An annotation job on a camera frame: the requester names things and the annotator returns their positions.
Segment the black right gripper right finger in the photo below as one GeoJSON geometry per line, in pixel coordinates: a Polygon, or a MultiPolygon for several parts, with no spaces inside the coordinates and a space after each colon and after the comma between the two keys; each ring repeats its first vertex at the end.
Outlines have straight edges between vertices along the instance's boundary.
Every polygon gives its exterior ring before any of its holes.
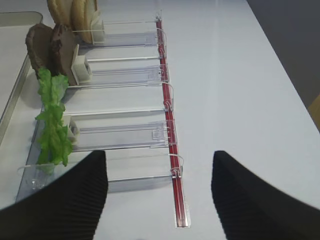
{"type": "Polygon", "coordinates": [[[275,188],[224,150],[213,154],[211,195],[228,240],[318,240],[320,211],[275,188]]]}

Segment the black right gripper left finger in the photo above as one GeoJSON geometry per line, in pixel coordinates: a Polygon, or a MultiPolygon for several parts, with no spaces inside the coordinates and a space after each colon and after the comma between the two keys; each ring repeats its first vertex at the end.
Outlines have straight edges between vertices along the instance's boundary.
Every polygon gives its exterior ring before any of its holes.
{"type": "Polygon", "coordinates": [[[67,173],[0,211],[2,240],[91,240],[108,194],[106,153],[94,150],[67,173]]]}

